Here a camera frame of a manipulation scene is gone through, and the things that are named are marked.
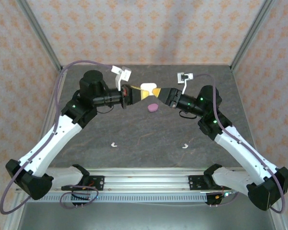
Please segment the small white object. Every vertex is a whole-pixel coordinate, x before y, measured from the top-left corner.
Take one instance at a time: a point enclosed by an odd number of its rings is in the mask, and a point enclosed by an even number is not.
[[[155,83],[142,83],[140,88],[149,91],[149,96],[153,96],[153,89],[157,88],[157,85]]]
[[[116,88],[120,91],[121,80],[129,81],[131,70],[126,67],[119,68],[117,66],[112,66],[111,72],[116,73],[115,85],[116,85]]]
[[[116,74],[120,74],[122,72],[122,69],[117,67],[117,66],[112,66],[111,72],[116,73]]]
[[[185,80],[183,80],[181,78],[181,76],[184,75],[184,76],[188,76],[188,78],[186,78],[186,80],[193,80],[193,73],[184,73],[184,72],[181,72],[181,73],[177,73],[177,81],[178,81],[178,84],[183,84],[185,82]]]

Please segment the gray floor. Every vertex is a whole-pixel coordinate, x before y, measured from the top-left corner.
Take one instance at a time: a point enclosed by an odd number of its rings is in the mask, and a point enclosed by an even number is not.
[[[128,84],[140,86],[154,82],[158,87],[183,88],[177,84],[177,73],[210,73],[223,102],[220,111],[227,116],[244,138],[252,144],[238,90],[228,66],[128,66],[132,70]],[[83,74],[97,69],[103,72],[110,88],[115,87],[115,74],[97,66],[75,66],[68,71],[60,107],[62,108],[79,89]],[[199,90],[211,84],[207,77],[188,82],[186,94],[197,96]],[[147,106],[159,104],[159,110],[150,113]],[[101,112],[108,108],[99,108]],[[116,106],[109,114],[96,116],[76,135],[55,158],[53,167],[196,167],[206,168],[214,163],[226,167],[239,166],[234,158],[212,142],[198,128],[197,120],[182,119],[178,110],[162,104],[151,96],[123,110]],[[115,142],[118,147],[111,147]]]
[[[246,196],[239,195],[232,204],[218,208],[206,204],[181,207],[93,203],[83,209],[68,210],[59,203],[27,203],[18,229],[274,230],[275,227],[269,211],[257,209]]]

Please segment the black cable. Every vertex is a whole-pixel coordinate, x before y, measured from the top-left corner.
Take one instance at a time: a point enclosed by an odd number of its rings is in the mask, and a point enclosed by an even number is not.
[[[107,114],[107,113],[110,113],[113,109],[114,109],[114,106],[112,106],[112,109],[110,109],[109,111],[107,111],[107,112],[105,112],[105,113],[100,112],[100,111],[98,111],[98,110],[97,110],[97,112],[100,113],[100,114]]]
[[[195,116],[195,117],[183,116],[183,115],[181,115],[181,112],[184,112],[185,114],[187,114],[187,113],[185,111],[183,111],[183,110],[180,110],[179,111],[179,116],[182,117],[182,118],[185,118],[185,119],[196,119],[197,118],[197,116]]]
[[[111,95],[111,91],[110,91],[108,85],[105,83],[104,80],[101,81],[101,84],[102,84],[102,86],[105,88],[107,94],[109,95],[109,99],[110,99],[109,105],[110,105],[110,107],[112,107],[112,95]]]

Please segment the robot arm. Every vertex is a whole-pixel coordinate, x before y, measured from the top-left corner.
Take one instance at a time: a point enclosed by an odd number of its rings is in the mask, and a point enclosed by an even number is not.
[[[128,80],[130,71],[115,69],[119,80]],[[102,73],[90,70],[80,80],[80,89],[75,92],[72,99],[63,108],[56,132],[55,126],[19,161],[9,160],[6,169],[11,177],[25,164],[27,165],[16,178],[15,183],[28,193],[34,200],[42,198],[51,188],[62,187],[67,184],[79,184],[87,176],[87,171],[79,166],[73,165],[67,169],[51,170],[48,166],[67,144],[67,142],[79,133],[96,115],[97,108],[101,106],[112,107],[121,104],[125,109],[148,96],[139,88],[122,85],[119,88],[109,89],[103,81]],[[46,146],[32,160],[33,154]]]
[[[182,94],[182,91],[176,88],[154,89],[153,93],[161,102],[172,108],[200,116],[200,130],[226,149],[247,172],[233,172],[215,164],[204,172],[204,179],[211,188],[216,185],[232,188],[247,195],[261,210],[268,210],[281,197],[273,176],[279,181],[283,193],[287,192],[288,169],[277,168],[243,139],[232,123],[218,110],[222,99],[217,89],[216,114],[225,130],[219,126],[214,114],[211,85],[204,86],[197,98]]]

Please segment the yellow object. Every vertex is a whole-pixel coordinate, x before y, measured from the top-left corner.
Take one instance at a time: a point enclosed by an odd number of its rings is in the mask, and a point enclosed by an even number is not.
[[[160,88],[155,88],[155,89],[153,89],[153,94],[154,94],[154,96],[155,96],[155,97],[158,97],[159,94],[160,94],[160,91],[161,91]]]
[[[145,99],[148,96],[149,96],[149,91],[141,90],[141,100]]]
[[[141,88],[139,87],[135,87],[133,85],[131,85],[132,88],[136,89],[136,90],[140,90],[141,91],[141,100],[145,99],[146,97],[149,96],[149,91],[147,90],[142,90]]]

